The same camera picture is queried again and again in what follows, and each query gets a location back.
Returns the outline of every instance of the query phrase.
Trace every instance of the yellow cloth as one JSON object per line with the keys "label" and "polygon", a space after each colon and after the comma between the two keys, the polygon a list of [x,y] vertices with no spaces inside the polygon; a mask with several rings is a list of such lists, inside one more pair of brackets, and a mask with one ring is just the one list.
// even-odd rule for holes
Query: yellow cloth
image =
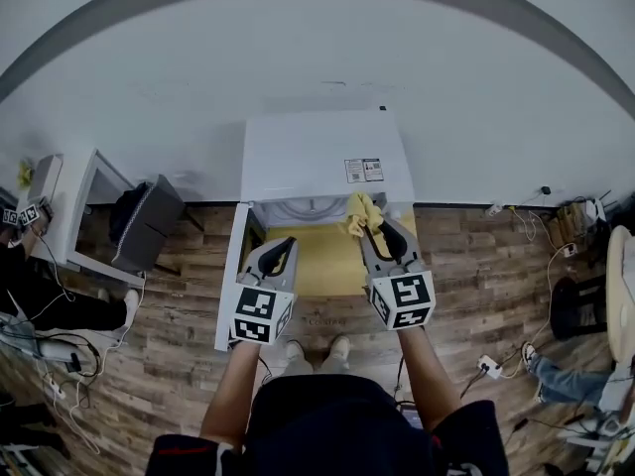
{"label": "yellow cloth", "polygon": [[346,229],[348,234],[364,236],[363,228],[368,227],[372,234],[376,234],[377,229],[384,221],[381,216],[379,206],[373,204],[373,200],[366,192],[354,192],[348,198],[346,205]]}

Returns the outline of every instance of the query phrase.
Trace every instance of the hand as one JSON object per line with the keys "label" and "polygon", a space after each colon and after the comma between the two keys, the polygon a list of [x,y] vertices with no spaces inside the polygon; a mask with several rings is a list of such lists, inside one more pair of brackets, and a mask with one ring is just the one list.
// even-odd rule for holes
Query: hand
{"label": "hand", "polygon": [[49,227],[51,221],[49,220],[47,213],[42,208],[38,208],[38,213],[40,214],[40,218],[31,224],[31,227],[38,235],[42,235],[42,233],[46,231],[47,227]]}

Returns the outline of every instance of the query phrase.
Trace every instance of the extension cord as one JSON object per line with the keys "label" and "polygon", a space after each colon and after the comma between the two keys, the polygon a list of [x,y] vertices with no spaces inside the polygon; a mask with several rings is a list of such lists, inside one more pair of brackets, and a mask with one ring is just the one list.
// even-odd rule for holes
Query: extension cord
{"label": "extension cord", "polygon": [[59,399],[64,400],[66,398],[66,392],[60,387],[58,383],[55,382],[53,376],[49,376],[47,383],[49,385],[49,388],[53,390],[53,393],[55,393]]}
{"label": "extension cord", "polygon": [[481,372],[485,372],[485,374],[487,374],[492,379],[498,379],[500,377],[500,373],[502,370],[500,365],[486,354],[482,355],[478,359],[477,366],[481,370]]}

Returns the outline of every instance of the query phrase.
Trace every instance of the jeans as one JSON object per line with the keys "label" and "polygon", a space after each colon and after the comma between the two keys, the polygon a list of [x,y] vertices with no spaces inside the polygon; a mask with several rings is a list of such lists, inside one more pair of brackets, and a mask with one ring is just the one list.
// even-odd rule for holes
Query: jeans
{"label": "jeans", "polygon": [[546,404],[586,402],[598,406],[610,373],[561,370],[545,356],[532,358],[529,372],[543,384],[541,398]]}
{"label": "jeans", "polygon": [[[294,358],[289,362],[282,376],[305,376],[314,372],[314,366],[305,358]],[[346,374],[348,372],[348,362],[341,358],[328,356],[321,364],[316,374]]]}

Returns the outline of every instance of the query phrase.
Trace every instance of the shoe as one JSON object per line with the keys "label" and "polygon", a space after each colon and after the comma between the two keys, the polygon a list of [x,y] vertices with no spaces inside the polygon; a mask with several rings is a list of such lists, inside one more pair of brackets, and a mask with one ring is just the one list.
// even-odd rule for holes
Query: shoe
{"label": "shoe", "polygon": [[300,345],[298,340],[290,340],[287,342],[287,360],[289,362],[296,360],[298,358],[304,360],[305,359],[305,350]]}
{"label": "shoe", "polygon": [[135,315],[137,313],[137,310],[139,309],[139,293],[137,293],[135,290],[130,290],[128,291],[128,293],[126,293],[126,296],[124,297],[124,302],[126,303],[126,322],[124,323],[124,325],[126,326],[126,328],[129,328],[130,326],[132,326],[132,321],[135,320]]}
{"label": "shoe", "polygon": [[545,399],[543,399],[543,388],[543,383],[539,381],[538,388],[536,388],[536,393],[534,394],[534,402],[537,402],[538,404],[545,403]]}
{"label": "shoe", "polygon": [[97,297],[101,299],[102,301],[105,301],[106,303],[110,303],[110,295],[108,294],[108,291],[105,289],[100,289],[97,292]]}
{"label": "shoe", "polygon": [[347,336],[339,335],[335,340],[333,340],[328,356],[347,361],[348,353],[350,353],[350,339]]}
{"label": "shoe", "polygon": [[525,342],[520,349],[520,355],[523,358],[523,363],[525,364],[527,372],[531,373],[532,361],[537,355],[536,348],[529,342]]}

